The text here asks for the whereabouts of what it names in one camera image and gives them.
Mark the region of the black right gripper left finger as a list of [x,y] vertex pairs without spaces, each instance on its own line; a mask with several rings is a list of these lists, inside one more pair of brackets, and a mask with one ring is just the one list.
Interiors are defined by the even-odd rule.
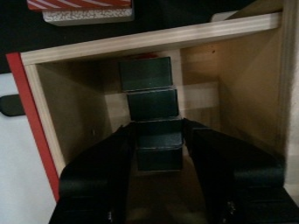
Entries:
[[126,224],[135,140],[130,123],[69,163],[50,224]]

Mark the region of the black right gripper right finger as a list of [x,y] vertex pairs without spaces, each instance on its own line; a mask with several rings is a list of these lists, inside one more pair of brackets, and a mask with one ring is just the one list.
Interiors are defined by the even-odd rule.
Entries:
[[299,224],[274,155],[186,119],[184,138],[198,174],[209,224]]

